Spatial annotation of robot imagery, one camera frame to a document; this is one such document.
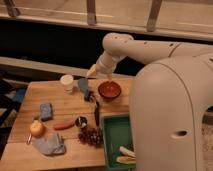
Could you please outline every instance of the green plastic bin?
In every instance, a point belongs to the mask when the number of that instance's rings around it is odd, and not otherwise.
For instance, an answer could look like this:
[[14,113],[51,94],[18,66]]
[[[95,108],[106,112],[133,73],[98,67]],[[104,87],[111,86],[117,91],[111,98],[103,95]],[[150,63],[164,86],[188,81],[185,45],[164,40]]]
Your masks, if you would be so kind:
[[135,168],[135,164],[121,164],[116,162],[122,156],[119,147],[132,147],[132,135],[129,115],[106,116],[101,121],[103,129],[104,152],[106,166],[109,171],[121,171]]

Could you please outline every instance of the red bowl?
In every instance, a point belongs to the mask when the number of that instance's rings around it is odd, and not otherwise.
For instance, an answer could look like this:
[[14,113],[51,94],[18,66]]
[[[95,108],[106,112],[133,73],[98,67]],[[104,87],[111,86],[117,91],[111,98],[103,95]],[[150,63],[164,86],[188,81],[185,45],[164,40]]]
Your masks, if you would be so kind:
[[115,99],[121,94],[121,87],[114,81],[105,81],[98,87],[99,94],[106,99]]

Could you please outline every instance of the paper cup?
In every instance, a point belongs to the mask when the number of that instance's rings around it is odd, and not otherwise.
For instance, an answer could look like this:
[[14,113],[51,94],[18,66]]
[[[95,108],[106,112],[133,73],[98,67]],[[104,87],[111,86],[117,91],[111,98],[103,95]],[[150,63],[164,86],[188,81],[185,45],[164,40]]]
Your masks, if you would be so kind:
[[67,91],[68,93],[72,93],[74,87],[74,78],[72,75],[63,75],[60,78],[60,82],[64,86],[65,91]]

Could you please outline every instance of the crumpled cloth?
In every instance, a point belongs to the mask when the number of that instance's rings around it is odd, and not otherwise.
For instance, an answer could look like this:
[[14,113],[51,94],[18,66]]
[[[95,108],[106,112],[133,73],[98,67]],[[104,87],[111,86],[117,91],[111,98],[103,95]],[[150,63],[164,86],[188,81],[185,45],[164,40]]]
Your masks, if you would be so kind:
[[46,140],[44,137],[37,138],[32,141],[32,145],[46,156],[59,155],[66,152],[63,139],[58,133],[54,133],[50,140]]

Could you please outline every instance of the black wall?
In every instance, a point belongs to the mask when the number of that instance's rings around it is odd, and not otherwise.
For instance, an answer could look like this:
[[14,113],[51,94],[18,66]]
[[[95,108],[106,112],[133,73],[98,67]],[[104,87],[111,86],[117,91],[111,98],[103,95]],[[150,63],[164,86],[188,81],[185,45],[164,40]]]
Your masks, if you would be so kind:
[[[89,68],[102,54],[102,39],[108,32],[0,19],[0,56]],[[169,37],[132,35],[141,40],[194,42]],[[119,63],[116,73],[135,75],[142,67],[142,64],[126,58]]]

